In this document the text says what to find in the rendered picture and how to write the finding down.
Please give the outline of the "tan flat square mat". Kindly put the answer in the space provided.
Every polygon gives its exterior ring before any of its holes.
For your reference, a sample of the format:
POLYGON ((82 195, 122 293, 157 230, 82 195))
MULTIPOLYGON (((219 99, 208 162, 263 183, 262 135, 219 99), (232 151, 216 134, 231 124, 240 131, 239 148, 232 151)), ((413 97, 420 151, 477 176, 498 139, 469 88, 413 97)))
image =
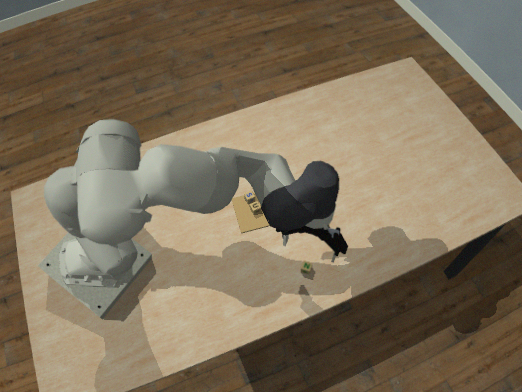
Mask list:
POLYGON ((238 220, 241 233, 270 226, 261 210, 253 215, 250 204, 247 204, 244 195, 232 198, 232 203, 238 220))

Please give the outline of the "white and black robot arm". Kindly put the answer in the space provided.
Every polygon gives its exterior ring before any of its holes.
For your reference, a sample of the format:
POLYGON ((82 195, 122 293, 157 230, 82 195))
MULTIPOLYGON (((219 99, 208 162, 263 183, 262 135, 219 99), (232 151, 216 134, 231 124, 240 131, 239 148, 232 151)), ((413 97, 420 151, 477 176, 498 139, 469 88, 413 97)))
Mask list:
POLYGON ((273 228, 327 230, 333 219, 339 176, 323 161, 309 163, 295 180, 278 154, 160 144, 141 159, 141 146, 129 123, 99 120, 85 131, 75 165, 48 177, 46 205, 76 238, 59 253, 66 285, 114 288, 137 259, 132 238, 151 222, 148 207, 214 213, 230 204, 239 177, 250 183, 273 228))

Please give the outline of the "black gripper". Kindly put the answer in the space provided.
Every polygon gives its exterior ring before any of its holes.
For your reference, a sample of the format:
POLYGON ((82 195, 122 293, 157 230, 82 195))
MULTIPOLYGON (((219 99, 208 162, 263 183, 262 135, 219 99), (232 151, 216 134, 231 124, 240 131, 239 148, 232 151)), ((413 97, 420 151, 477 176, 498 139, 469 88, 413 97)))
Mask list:
POLYGON ((294 234, 294 233, 298 233, 298 232, 299 233, 308 233, 308 234, 310 233, 312 235, 313 234, 318 234, 318 235, 314 235, 314 236, 317 236, 321 241, 324 241, 327 245, 329 245, 334 250, 333 258, 332 258, 332 261, 331 261, 333 263, 335 261, 336 256, 339 255, 339 252, 341 252, 342 254, 346 254, 346 251, 347 251, 347 248, 348 248, 348 245, 347 245, 345 239, 343 238, 343 236, 342 236, 342 234, 340 232, 340 228, 339 227, 336 227, 336 229, 332 229, 329 226, 329 229, 324 230, 324 228, 313 229, 313 228, 307 227, 305 225, 302 228, 298 228, 298 229, 294 229, 294 230, 279 230, 279 229, 276 229, 276 232, 280 232, 280 231, 282 232, 283 246, 286 246, 287 241, 289 239, 289 234, 294 234), (332 238, 331 238, 331 235, 332 235, 332 238))

